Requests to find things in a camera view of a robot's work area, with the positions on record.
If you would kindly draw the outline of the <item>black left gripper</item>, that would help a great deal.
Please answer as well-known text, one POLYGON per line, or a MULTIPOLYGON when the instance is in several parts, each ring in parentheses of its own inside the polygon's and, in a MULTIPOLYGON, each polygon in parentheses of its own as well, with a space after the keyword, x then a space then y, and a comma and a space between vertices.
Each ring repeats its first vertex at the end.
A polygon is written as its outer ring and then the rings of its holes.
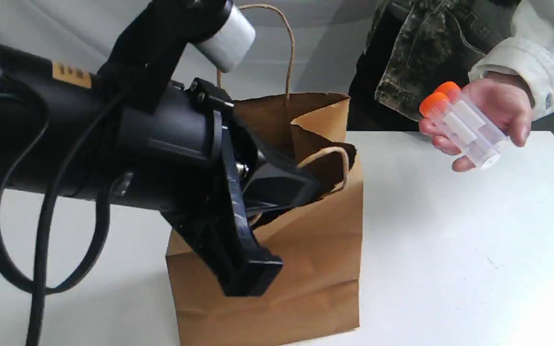
POLYGON ((258 146, 242 180, 231 136, 234 105, 213 83, 167 87, 153 113, 127 109, 117 147, 165 177, 165 218, 217 277, 225 296, 260 297, 283 261, 262 247, 248 219, 313 202, 320 182, 270 145, 258 146))

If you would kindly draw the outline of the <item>white-sleeved forearm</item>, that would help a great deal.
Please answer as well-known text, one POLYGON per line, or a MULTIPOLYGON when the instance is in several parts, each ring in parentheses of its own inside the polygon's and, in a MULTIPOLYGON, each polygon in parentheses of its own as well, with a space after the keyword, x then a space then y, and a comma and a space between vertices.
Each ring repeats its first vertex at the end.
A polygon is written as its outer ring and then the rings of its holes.
POLYGON ((499 42, 469 72, 520 76, 529 87, 534 118, 554 112, 554 0, 522 0, 511 19, 510 37, 499 42))

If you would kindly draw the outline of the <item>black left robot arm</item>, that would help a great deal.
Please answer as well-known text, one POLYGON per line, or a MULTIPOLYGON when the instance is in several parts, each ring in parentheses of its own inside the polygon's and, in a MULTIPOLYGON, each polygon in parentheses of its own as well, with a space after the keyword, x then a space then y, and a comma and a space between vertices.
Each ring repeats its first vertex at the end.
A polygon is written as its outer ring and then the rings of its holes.
MULTIPOLYGON (((0 206, 5 188, 44 194, 75 142, 114 99, 105 76, 0 45, 0 206)), ((61 197, 93 200, 88 252, 62 293, 92 269, 105 244, 112 204, 156 210, 217 277, 229 297, 259 297, 283 261, 252 234, 248 218, 304 206, 320 182, 262 140, 213 83, 169 81, 153 112, 123 101, 79 145, 59 184, 61 197)), ((0 274, 31 293, 0 229, 0 274)))

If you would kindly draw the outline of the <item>person's hand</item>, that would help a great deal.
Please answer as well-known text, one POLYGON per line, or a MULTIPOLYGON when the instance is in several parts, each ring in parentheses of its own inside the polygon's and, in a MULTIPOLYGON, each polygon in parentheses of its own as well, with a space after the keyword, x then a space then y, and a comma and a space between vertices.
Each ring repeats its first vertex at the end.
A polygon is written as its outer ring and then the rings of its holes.
MULTIPOLYGON (((529 97, 529 86, 519 76, 495 72, 475 80, 462 88, 467 96, 486 117, 510 138, 516 147, 524 147, 531 132, 534 113, 529 97)), ((464 173, 475 168, 431 120, 422 119, 418 123, 420 133, 431 140, 435 149, 450 156, 458 156, 452 169, 464 173)))

